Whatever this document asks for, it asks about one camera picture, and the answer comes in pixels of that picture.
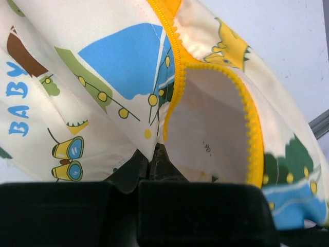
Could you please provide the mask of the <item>cream printed baby jacket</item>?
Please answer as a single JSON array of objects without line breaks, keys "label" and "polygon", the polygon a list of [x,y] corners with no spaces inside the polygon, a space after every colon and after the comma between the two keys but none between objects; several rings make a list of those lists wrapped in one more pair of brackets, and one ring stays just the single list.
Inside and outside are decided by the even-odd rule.
[{"label": "cream printed baby jacket", "polygon": [[101,181],[163,144],[190,182],[328,226],[328,162],[283,84],[199,1],[1,1],[1,163]]}]

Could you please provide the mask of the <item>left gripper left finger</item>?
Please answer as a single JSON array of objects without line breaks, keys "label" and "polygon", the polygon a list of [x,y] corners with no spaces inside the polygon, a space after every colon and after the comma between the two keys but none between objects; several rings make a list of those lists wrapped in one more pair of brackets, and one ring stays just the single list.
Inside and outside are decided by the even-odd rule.
[{"label": "left gripper left finger", "polygon": [[1,246],[137,246],[136,151],[102,182],[1,184]]}]

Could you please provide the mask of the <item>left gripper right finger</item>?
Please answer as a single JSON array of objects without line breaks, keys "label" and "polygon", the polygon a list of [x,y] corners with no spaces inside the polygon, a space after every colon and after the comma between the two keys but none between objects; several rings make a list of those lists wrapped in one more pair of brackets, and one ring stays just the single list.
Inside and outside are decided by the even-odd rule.
[{"label": "left gripper right finger", "polygon": [[140,246],[279,246],[260,189],[252,185],[193,183],[157,145],[149,177],[138,185]]}]

